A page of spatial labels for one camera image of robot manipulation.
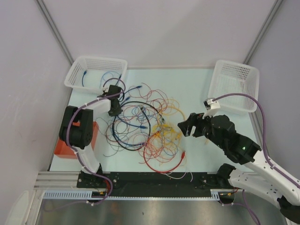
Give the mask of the aluminium frame post left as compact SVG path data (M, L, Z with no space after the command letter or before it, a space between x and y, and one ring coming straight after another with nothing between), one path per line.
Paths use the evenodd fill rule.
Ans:
M74 59L68 49L68 46L67 46L63 36L60 33L54 19L52 18L47 5L45 4L45 2L43 0L35 0L35 3L37 5L38 9L40 10L41 15L43 16L44 20L46 21L51 33L53 34L54 39L56 40L57 44L59 45L63 55L67 59L68 63L70 65L72 65L74 63Z

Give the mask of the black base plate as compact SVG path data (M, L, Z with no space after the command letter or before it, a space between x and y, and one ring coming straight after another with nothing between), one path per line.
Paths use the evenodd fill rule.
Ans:
M103 175L111 180L112 185L103 178L79 172L76 187L98 191L112 188L112 197L189 198L208 197L211 189L230 193L238 191L219 174L207 172L176 172L174 179L156 172L110 172Z

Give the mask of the left white mesh basket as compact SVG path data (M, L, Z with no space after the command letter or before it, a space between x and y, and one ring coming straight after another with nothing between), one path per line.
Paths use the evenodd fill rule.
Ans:
M128 62L122 59L80 56L72 64L64 85L84 93L101 94L103 88L125 80Z

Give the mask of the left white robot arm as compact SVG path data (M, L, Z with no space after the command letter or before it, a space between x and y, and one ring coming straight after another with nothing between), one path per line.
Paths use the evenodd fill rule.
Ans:
M119 97L124 90L117 85L110 85L108 91L95 100L81 107L67 106L59 131L59 139L70 147L82 166L82 171L88 173L87 182L97 188L103 184L102 166L96 159L92 149L94 116L108 113L116 116L121 113Z

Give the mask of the right white mesh basket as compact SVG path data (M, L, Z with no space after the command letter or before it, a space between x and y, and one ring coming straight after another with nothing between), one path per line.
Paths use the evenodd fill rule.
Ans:
M208 98L241 93L258 99L260 72L257 68L228 60L215 64ZM253 113L257 104L244 96L230 96L219 100L221 109L236 114Z

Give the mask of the aluminium frame post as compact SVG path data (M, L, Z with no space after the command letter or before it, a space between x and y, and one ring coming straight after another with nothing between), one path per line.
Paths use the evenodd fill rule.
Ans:
M254 42L252 43L249 51L246 54L246 57L244 58L243 64L248 65L251 62L284 3L285 0L274 1L274 4L272 5L266 19L264 20L258 34L256 35Z
M44 20L46 21L51 33L53 34L54 39L56 40L57 44L59 45L63 55L67 59L68 63L70 65L72 65L74 63L74 59L68 49L68 46L67 46L63 36L60 33L54 19L52 18L47 5L45 4L45 2L43 0L35 0L35 3L37 5L38 9L40 10L41 15L43 16Z

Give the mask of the white mesh basket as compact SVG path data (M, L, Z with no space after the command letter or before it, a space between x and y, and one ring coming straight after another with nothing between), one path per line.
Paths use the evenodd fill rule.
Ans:
M80 56L72 64L64 85L84 93L101 94L103 88L125 80L128 62L122 59Z
M260 72L257 68L228 60L215 64L208 98L241 93L258 99ZM230 96L219 100L221 109L236 114L253 113L257 104L244 96Z

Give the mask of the orange plastic bin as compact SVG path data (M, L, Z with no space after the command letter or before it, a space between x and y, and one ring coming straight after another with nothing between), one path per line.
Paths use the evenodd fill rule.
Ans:
M91 146L92 150L95 148L96 140L97 140L97 135L98 135L98 124L97 122L93 122L93 136L91 140ZM56 155L59 158L67 158L67 159L77 159L75 153L73 150L71 150L64 141L58 138L56 147L54 149L54 155Z

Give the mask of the aluminium frame post right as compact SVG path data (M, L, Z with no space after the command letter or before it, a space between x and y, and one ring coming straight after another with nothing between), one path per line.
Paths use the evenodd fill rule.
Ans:
M285 0L274 1L274 4L272 5L266 19L264 20L258 34L256 35L254 42L252 43L249 51L246 54L246 57L244 58L243 64L248 65L251 62L284 3Z

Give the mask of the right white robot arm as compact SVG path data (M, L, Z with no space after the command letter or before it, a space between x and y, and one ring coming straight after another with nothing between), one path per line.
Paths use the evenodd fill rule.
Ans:
M221 188L242 188L279 208L290 221L300 222L300 181L270 157L264 155L261 147L250 138L236 132L235 124L226 115L205 117L191 113L187 120L178 123L184 136L204 136L223 150L234 163L244 165L259 174L264 180L248 178L233 166L228 172L216 176Z

